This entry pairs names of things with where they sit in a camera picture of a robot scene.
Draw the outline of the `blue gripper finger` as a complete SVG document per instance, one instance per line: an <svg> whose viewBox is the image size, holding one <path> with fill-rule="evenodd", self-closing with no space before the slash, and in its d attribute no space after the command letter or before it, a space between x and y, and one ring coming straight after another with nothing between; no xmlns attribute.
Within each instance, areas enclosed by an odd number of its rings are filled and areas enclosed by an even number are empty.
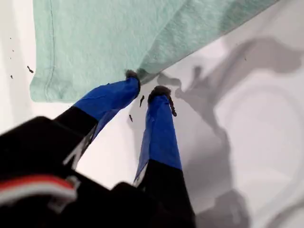
<svg viewBox="0 0 304 228"><path fill-rule="evenodd" d="M183 176L173 117L171 90L156 86L148 97L139 165L134 183L158 203L157 226L195 227L194 212Z"/></svg>
<svg viewBox="0 0 304 228"><path fill-rule="evenodd" d="M75 169L100 131L139 95L140 89L137 73L127 70L125 80L94 88L59 115L58 123L84 137L80 145L67 154L63 164Z"/></svg>

